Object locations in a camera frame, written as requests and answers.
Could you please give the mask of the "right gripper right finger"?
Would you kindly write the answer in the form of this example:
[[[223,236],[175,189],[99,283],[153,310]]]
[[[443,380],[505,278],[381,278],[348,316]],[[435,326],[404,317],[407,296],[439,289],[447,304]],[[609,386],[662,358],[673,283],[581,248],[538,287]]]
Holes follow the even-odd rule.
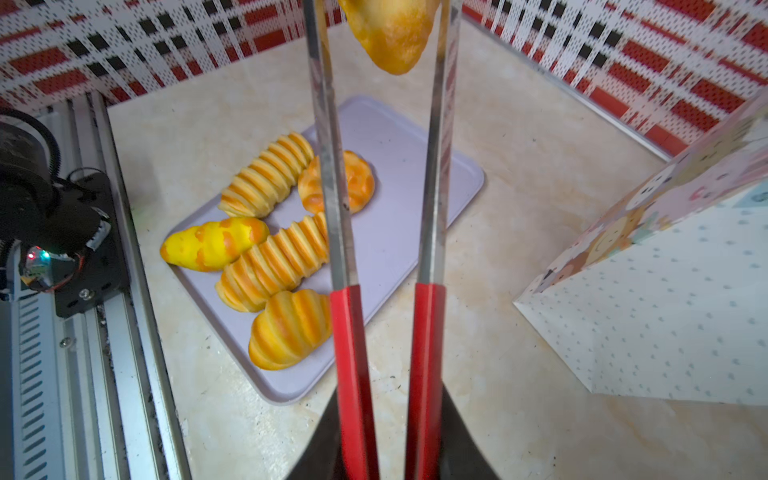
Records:
[[[499,479],[473,440],[446,387],[442,389],[438,478],[440,480]]]

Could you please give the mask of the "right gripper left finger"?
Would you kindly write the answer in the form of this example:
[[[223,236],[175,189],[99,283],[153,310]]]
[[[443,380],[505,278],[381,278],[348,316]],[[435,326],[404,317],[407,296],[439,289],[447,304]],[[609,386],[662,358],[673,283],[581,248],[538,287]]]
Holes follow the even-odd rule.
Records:
[[[341,451],[341,427],[337,391],[334,391],[331,395],[314,434],[286,479],[347,479]]]

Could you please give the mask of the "metal tongs red handle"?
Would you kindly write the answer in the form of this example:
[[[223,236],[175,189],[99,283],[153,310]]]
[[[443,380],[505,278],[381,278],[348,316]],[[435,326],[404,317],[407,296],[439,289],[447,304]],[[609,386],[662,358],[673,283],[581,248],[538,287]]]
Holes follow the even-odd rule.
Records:
[[[375,128],[391,132],[403,117],[373,103],[372,119],[363,116],[363,99],[338,104],[327,24],[322,6],[304,6],[315,129],[320,153],[324,213],[330,248],[330,296],[337,367],[340,452],[351,479],[378,476],[378,457],[360,284],[376,268],[385,273],[377,290],[384,298],[397,286],[396,268],[415,273],[414,323],[409,380],[405,475],[434,479],[442,448],[442,351],[446,289],[444,262],[448,225],[455,83],[462,5],[440,5],[439,35],[426,134],[403,133],[398,151],[413,161],[397,166],[376,150],[374,159],[385,179],[370,212],[351,216],[343,148],[369,147]]]

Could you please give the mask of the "small ridged bread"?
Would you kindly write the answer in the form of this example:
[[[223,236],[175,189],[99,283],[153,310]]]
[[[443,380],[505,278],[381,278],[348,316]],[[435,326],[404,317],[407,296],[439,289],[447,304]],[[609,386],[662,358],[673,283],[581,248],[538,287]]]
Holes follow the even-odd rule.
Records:
[[[300,363],[331,335],[328,295],[309,289],[281,291],[254,319],[248,356],[262,370],[284,370]]]

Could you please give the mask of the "lavender plastic tray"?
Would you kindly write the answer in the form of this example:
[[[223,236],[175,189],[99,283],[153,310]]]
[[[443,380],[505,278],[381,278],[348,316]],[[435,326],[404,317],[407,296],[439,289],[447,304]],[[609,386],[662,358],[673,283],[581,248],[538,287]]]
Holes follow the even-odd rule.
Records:
[[[427,131],[368,96],[338,108],[343,146],[360,155],[376,177],[371,202],[351,218],[363,317],[377,311],[416,268],[427,156]],[[334,366],[332,341],[297,365],[265,371],[253,365],[248,341],[252,313],[226,306],[215,291],[220,275],[172,267],[172,272],[259,395],[274,405],[295,403]]]

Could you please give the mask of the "oval golden bread roll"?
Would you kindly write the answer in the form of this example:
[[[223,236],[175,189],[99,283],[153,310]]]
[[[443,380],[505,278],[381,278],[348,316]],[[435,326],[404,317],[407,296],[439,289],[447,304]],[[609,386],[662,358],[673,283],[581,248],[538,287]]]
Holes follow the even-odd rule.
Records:
[[[339,5],[350,30],[373,63],[399,76],[418,63],[441,2],[340,0]]]

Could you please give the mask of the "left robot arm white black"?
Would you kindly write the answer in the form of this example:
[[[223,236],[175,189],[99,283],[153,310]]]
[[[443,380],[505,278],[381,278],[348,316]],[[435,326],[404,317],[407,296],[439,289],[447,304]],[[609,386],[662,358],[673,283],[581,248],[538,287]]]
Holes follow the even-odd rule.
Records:
[[[41,250],[24,253],[21,260],[73,261],[71,273],[61,280],[34,280],[30,288],[53,293],[73,282],[86,260],[108,238],[112,230],[109,214],[68,198],[70,187],[89,196],[93,192],[59,177],[61,150],[52,132],[37,118],[9,107],[3,118],[18,120],[23,128],[1,122],[1,298],[7,300],[7,264],[17,243]]]

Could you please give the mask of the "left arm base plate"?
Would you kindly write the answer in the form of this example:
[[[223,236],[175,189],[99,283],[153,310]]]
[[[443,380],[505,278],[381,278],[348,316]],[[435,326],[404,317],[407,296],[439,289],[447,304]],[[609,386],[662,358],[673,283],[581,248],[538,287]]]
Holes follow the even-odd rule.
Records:
[[[106,224],[98,234],[97,247],[84,247],[75,258],[74,266],[65,265],[58,269],[63,275],[74,274],[54,292],[56,314],[69,318],[125,292],[129,274],[109,177],[101,171],[93,171],[64,187],[63,194],[89,207]]]

